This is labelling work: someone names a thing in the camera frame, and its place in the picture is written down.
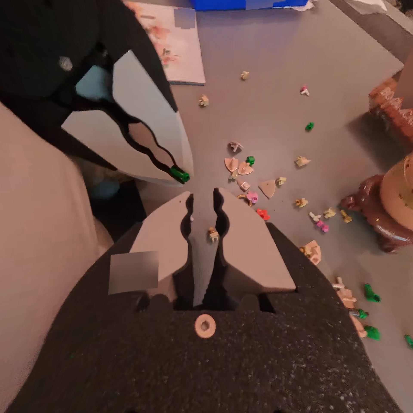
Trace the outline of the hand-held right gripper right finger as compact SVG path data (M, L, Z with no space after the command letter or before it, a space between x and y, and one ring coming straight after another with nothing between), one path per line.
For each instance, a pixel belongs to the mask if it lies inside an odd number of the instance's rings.
M214 210L227 292L296 290L266 222L252 207L228 190L215 188Z

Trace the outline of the blue box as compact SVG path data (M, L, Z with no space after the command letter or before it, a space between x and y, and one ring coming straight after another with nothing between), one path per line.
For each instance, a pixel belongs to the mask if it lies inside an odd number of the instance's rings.
M307 6L307 0L191 0L196 11L231 11Z

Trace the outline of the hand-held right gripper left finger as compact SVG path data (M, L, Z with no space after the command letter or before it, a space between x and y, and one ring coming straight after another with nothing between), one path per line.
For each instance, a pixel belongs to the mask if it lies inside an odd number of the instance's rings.
M158 253L158 285L148 291L193 290L192 251L188 240L193 194L183 192L143 221L130 253Z

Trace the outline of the brown toy brick pot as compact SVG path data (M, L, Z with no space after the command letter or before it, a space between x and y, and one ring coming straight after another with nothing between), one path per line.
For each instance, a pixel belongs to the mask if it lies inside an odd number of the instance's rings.
M385 253L413 244L413 153L384 175L365 179L356 193L343 198L343 210L357 211L378 235Z

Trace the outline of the tan wedge toy piece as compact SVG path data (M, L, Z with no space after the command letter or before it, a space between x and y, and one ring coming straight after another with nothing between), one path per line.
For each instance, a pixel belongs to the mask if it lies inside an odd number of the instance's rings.
M276 190L276 181L274 179L263 181L258 184L258 188L267 199L271 199Z

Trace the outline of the reddish brown toy brick structure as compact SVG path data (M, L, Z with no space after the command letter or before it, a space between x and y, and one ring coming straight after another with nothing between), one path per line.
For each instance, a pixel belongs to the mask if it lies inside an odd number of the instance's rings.
M412 141L413 110L402 109L401 97L395 97L399 73L388 78L369 93L369 111L381 118L388 130L396 133L400 138Z

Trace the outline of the tan toy brick cluster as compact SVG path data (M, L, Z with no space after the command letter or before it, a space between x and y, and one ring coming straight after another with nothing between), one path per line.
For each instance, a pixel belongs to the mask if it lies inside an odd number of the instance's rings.
M306 245L300 247L299 250L312 262L313 265L317 266L321 262L321 247L316 240L310 241Z

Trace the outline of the person's pale trouser leg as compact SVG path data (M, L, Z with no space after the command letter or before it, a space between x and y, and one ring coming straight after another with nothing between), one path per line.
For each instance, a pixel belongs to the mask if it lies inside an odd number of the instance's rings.
M0 109L0 409L28 378L68 294L106 251L78 166Z

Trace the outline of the floral instruction booklet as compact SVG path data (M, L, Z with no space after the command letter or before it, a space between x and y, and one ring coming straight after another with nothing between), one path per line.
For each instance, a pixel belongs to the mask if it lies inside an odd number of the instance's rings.
M195 10L123 1L152 41L170 84L206 82Z

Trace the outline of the white and tan toy piece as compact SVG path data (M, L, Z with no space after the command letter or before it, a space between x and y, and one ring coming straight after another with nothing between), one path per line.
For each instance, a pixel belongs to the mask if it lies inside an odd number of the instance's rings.
M355 309L357 299L353 296L352 291L345 287L341 277L336 277L336 282L332 283L332 287L336 291L337 296L343 302L345 308L350 310Z

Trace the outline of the grey desk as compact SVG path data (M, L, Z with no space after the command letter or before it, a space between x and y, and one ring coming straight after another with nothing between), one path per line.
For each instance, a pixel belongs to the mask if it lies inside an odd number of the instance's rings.
M375 117L368 113L370 91L403 66L396 46L377 42L356 23L357 13L341 1L316 1L310 11L266 9L197 13L204 86L173 85L193 152L194 177L184 188L138 182L149 214L188 190L194 195L190 236L194 255L195 305L204 297L216 246L206 229L216 222L213 189L240 193L228 182L227 143L240 142L240 158L256 159L246 178L259 194L259 207L296 246L317 240L324 275L341 276L370 313L379 342L365 340L374 368L404 412L412 412L412 247L395 254L379 250L375 232L359 214L345 223L339 201L370 176L385 173L403 153ZM242 71L250 73L246 81ZM306 85L310 96L302 96ZM199 98L209 98L200 107ZM314 122L312 131L305 126ZM311 160L298 168L295 160ZM271 199L258 184L286 177ZM303 208L295 200L305 198ZM332 207L336 215L324 219ZM323 233L309 212L329 225ZM369 302L364 284L381 297Z

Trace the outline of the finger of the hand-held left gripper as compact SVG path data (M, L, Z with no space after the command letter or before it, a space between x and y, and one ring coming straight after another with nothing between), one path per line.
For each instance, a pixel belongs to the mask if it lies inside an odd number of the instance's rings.
M180 113L172 108L132 50L114 64L113 98L123 111L150 129L177 167L194 175L193 154Z
M183 187L183 183L157 168L147 154L134 149L119 125L104 111L73 111L61 127L125 175L150 183Z

